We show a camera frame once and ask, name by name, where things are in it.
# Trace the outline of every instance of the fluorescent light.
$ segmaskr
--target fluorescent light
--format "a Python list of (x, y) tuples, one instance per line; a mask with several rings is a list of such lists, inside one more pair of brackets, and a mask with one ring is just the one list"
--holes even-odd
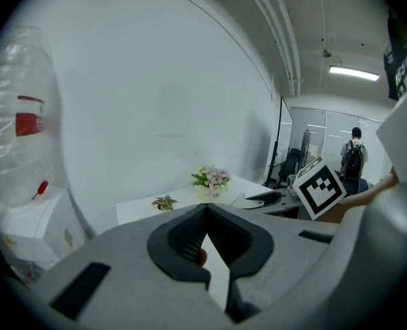
[(367, 80), (377, 80), (380, 75), (372, 74), (371, 72), (360, 71), (358, 69), (349, 69), (348, 67), (330, 66), (331, 74), (345, 74), (347, 76), (355, 76), (365, 78)]

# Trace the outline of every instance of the black rubber pad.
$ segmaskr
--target black rubber pad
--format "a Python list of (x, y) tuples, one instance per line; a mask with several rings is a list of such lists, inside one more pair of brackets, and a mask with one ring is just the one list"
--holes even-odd
[(51, 303), (51, 307), (69, 319), (76, 319), (88, 303), (95, 290), (109, 272), (110, 267), (101, 263), (91, 263), (77, 278)]
[(331, 234), (321, 234), (319, 232), (313, 231), (302, 231), (298, 234), (300, 237), (304, 237), (305, 239), (311, 239), (312, 241), (322, 242), (322, 243), (330, 243), (332, 242), (333, 236)]

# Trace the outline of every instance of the potted plant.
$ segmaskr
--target potted plant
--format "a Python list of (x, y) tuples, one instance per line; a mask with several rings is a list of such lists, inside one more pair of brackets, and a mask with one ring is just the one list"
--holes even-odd
[(169, 210), (173, 210), (173, 204), (177, 203), (174, 199), (171, 199), (169, 195), (165, 197), (156, 198), (155, 201), (152, 202), (152, 206), (156, 206), (156, 208), (162, 212), (168, 212)]
[(214, 165), (207, 166), (200, 168), (191, 176), (195, 179), (192, 185), (197, 191), (197, 196), (204, 203), (220, 200), (223, 192), (228, 190), (230, 176), (223, 168), (215, 168)]

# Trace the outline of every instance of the flower vase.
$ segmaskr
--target flower vase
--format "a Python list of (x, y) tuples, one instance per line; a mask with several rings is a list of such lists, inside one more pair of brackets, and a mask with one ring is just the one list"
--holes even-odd
[(194, 187), (197, 193), (197, 197), (203, 203), (217, 203), (218, 201), (220, 201), (221, 197), (225, 193), (225, 191), (220, 187), (214, 187), (213, 190), (205, 186), (194, 186)]

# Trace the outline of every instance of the backpack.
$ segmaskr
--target backpack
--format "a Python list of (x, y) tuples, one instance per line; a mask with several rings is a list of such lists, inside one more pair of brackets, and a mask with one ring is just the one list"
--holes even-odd
[(349, 141), (349, 143), (351, 149), (344, 159), (344, 178), (359, 179), (364, 165), (364, 154), (362, 153), (364, 145), (354, 146), (352, 141)]

